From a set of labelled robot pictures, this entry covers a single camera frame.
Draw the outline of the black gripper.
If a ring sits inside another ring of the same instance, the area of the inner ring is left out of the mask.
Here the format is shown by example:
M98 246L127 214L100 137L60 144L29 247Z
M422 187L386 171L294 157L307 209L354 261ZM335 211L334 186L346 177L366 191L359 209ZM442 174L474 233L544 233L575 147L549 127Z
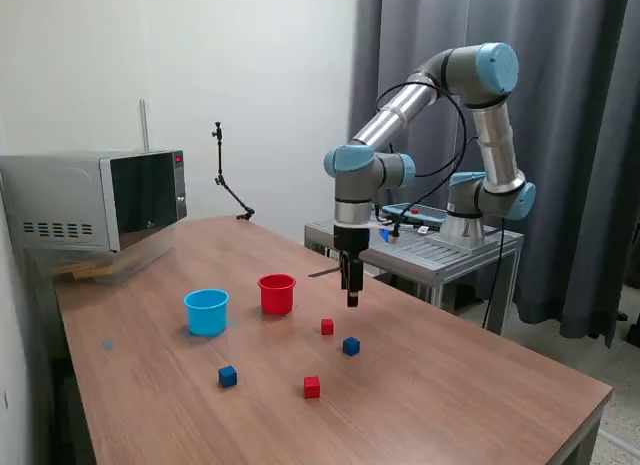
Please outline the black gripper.
M335 225L333 244L340 254L341 289L347 290L347 306L359 304L359 293L363 289L363 263L359 254L369 248L370 229Z

